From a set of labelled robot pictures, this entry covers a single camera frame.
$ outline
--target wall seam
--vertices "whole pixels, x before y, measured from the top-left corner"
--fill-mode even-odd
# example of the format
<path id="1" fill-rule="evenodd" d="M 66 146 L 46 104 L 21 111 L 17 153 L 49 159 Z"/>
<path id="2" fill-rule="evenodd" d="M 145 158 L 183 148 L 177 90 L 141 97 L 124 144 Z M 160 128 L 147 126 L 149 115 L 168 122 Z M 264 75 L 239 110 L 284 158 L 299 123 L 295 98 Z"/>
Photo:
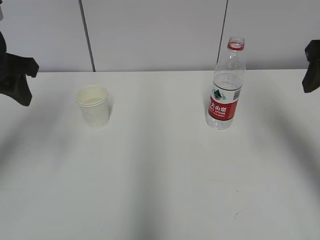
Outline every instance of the wall seam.
<path id="1" fill-rule="evenodd" d="M 95 61 L 94 61 L 94 56 L 92 54 L 90 38 L 89 38 L 89 33 L 88 33 L 88 27 L 87 27 L 87 22 L 86 22 L 86 18 L 85 18 L 84 6 L 82 4 L 82 0 L 78 0 L 78 1 L 79 1 L 79 7 L 80 7 L 80 12 L 81 12 L 81 18 L 82 18 L 82 24 L 83 24 L 86 44 L 87 44 L 87 47 L 88 47 L 90 61 L 91 61 L 91 67 L 92 67 L 92 71 L 95 72 L 96 71 Z"/>
<path id="2" fill-rule="evenodd" d="M 221 49 L 222 39 L 223 39 L 223 36 L 224 36 L 224 30 L 225 30 L 225 23 L 226 23 L 228 3 L 229 3 L 229 0 L 226 0 L 226 2 L 225 2 L 225 10 L 224 10 L 224 17 L 223 17 L 223 23 L 222 23 L 222 29 L 221 29 L 221 37 L 220 37 L 220 43 L 219 43 L 219 51 L 218 51 L 218 56 L 217 56 L 217 58 L 216 58 L 216 64 L 218 64 L 219 57 L 220 57 L 220 49 Z"/>

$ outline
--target white wall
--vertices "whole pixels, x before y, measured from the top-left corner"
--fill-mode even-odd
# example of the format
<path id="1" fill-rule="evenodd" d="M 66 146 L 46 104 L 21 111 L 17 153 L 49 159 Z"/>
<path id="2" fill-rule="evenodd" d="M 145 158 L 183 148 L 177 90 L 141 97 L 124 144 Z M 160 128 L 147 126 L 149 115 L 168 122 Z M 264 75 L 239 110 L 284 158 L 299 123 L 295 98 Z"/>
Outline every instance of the white wall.
<path id="1" fill-rule="evenodd" d="M 209 70 L 226 0 L 82 0 L 97 71 Z"/>
<path id="2" fill-rule="evenodd" d="M 97 71 L 210 70 L 227 0 L 82 0 Z M 78 0 L 4 0 L 9 53 L 41 71 L 92 71 Z M 229 0 L 221 50 L 246 38 L 248 69 L 306 68 L 319 0 Z"/>
<path id="3" fill-rule="evenodd" d="M 34 57 L 40 71 L 92 71 L 77 0 L 4 0 L 7 52 Z"/>
<path id="4" fill-rule="evenodd" d="M 229 0 L 223 45 L 246 38 L 247 69 L 303 69 L 305 47 L 320 39 L 319 0 Z"/>

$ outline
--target cup rim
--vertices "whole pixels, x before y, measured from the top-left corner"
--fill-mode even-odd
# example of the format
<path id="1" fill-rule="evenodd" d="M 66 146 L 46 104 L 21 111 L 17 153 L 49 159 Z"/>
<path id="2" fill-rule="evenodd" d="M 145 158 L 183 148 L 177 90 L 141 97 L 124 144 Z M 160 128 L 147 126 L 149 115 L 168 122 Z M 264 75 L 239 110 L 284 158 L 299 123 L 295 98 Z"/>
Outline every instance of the cup rim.
<path id="1" fill-rule="evenodd" d="M 83 90 L 85 90 L 85 89 L 88 89 L 88 88 L 92 88 L 92 87 L 99 87 L 99 88 L 105 90 L 105 92 L 106 92 L 105 97 L 102 98 L 100 101 L 95 102 L 95 103 L 83 103 L 83 102 L 81 102 L 81 101 L 78 101 L 77 96 L 78 96 L 79 92 L 80 92 L 80 91 L 83 91 Z M 104 86 L 101 86 L 101 85 L 88 85 L 88 86 L 85 86 L 85 87 L 79 89 L 79 90 L 76 92 L 76 94 L 75 94 L 75 101 L 76 101 L 80 106 L 82 106 L 82 107 L 94 107 L 94 106 L 97 106 L 97 105 L 100 105 L 101 103 L 103 103 L 103 102 L 108 98 L 108 95 L 109 95 L 108 90 L 107 90 Z"/>

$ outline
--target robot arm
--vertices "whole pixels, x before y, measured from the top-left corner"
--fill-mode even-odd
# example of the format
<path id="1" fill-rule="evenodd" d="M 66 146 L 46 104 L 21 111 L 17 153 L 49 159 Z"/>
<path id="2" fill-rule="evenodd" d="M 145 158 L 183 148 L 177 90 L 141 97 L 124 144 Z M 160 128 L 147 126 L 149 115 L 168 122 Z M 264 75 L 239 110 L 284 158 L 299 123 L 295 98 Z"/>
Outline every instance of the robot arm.
<path id="1" fill-rule="evenodd" d="M 320 87 L 320 40 L 312 40 L 305 48 L 308 70 L 302 81 L 305 93 L 311 93 Z"/>
<path id="2" fill-rule="evenodd" d="M 33 58 L 7 53 L 6 41 L 0 32 L 0 94 L 13 98 L 23 106 L 29 106 L 32 94 L 26 75 L 35 78 L 38 70 L 39 65 Z"/>

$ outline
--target paper cup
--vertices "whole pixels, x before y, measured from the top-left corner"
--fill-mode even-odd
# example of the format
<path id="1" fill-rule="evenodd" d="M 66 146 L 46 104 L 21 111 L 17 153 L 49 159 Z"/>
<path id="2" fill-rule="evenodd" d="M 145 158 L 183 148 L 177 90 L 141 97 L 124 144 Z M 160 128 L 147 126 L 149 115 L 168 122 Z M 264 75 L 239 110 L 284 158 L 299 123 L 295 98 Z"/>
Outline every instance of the paper cup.
<path id="1" fill-rule="evenodd" d="M 75 96 L 87 124 L 99 129 L 109 121 L 108 91 L 102 86 L 86 86 Z"/>

